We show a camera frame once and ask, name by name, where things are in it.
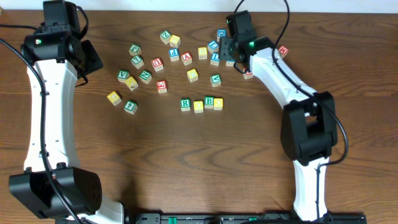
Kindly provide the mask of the blue T block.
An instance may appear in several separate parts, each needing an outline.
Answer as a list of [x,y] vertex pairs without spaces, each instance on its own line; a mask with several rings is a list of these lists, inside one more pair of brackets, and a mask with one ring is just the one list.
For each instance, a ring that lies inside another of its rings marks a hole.
[[233,67],[234,64],[235,64],[235,61],[234,61],[234,60],[227,60],[227,61],[226,61],[226,66],[227,66],[227,67]]

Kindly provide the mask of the yellow O block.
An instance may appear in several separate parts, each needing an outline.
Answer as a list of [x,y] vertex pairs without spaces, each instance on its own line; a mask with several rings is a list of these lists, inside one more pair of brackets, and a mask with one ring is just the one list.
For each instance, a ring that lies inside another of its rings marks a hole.
[[213,100],[213,109],[214,110],[222,110],[224,106],[224,101],[222,98],[214,98]]
[[204,110],[203,101],[194,101],[193,102],[194,112],[195,113],[202,113]]

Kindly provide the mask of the green B block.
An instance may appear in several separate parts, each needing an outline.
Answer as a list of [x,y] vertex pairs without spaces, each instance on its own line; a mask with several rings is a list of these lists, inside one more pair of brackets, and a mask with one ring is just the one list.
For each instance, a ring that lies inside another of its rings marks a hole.
[[214,108],[214,97],[213,96],[205,96],[204,107],[205,109],[213,109]]

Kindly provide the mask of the green R block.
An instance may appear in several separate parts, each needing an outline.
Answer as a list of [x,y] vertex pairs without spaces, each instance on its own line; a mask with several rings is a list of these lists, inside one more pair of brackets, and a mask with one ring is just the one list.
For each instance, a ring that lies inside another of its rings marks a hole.
[[190,99],[185,98],[180,100],[180,109],[181,111],[190,111],[191,109],[191,104],[190,104]]

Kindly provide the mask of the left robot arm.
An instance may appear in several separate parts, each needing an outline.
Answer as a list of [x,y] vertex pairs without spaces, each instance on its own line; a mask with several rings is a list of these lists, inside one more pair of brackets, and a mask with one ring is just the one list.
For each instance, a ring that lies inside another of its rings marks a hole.
[[22,174],[9,178],[11,194],[37,218],[57,223],[128,223],[123,204],[102,193],[100,178],[80,168],[73,133],[73,97],[79,79],[103,67],[81,27],[80,6],[45,1],[44,21],[16,55],[27,65],[32,95],[30,143]]

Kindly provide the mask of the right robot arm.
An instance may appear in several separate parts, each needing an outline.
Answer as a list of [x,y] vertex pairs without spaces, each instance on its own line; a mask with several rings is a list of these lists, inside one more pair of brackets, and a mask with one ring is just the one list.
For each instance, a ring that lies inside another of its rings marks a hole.
[[228,15],[229,37],[220,40],[220,57],[234,60],[260,79],[283,109],[280,141],[294,164],[294,212],[305,222],[326,215],[325,176],[337,143],[332,95],[306,85],[284,62],[277,45],[258,37],[248,11]]

